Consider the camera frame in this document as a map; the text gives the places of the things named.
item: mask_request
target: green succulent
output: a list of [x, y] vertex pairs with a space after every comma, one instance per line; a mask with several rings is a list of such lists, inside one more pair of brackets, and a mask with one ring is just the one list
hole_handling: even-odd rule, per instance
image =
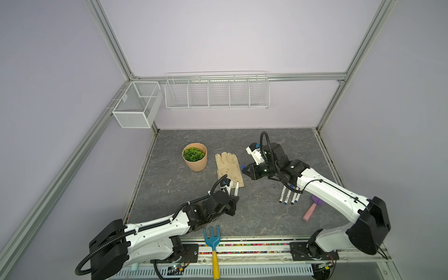
[[184, 151], [184, 159], [187, 161], [195, 162], [203, 159], [204, 156], [204, 152], [198, 148], [188, 148]]

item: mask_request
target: potted plant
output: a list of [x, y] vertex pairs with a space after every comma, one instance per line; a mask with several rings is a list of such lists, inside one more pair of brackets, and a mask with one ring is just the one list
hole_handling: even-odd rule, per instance
[[207, 148], [201, 143], [187, 145], [182, 151], [182, 157], [193, 171], [201, 171], [207, 166]]

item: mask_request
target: plant pot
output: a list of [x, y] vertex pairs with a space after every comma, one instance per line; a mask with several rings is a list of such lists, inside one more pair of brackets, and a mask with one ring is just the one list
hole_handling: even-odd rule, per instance
[[[205, 154], [204, 158], [195, 162], [187, 161], [184, 158], [184, 152], [186, 149], [189, 148], [198, 148], [202, 150]], [[184, 150], [182, 151], [182, 158], [184, 159], [185, 163], [188, 165], [188, 167], [193, 171], [201, 171], [207, 166], [207, 148], [201, 144], [201, 143], [192, 143], [187, 145]]]

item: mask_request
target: yellow handle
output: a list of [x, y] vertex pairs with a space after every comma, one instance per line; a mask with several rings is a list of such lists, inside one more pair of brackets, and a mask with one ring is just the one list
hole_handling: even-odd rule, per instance
[[220, 278], [220, 267], [218, 266], [218, 257], [216, 256], [216, 251], [212, 252], [213, 254], [213, 279]]

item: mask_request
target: white wire basket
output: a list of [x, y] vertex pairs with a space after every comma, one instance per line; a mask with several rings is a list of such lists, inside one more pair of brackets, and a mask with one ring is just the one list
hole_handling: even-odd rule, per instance
[[150, 128], [162, 99], [158, 82], [131, 82], [112, 113], [123, 128]]
[[172, 77], [165, 85], [166, 107], [176, 109], [267, 108], [267, 74]]

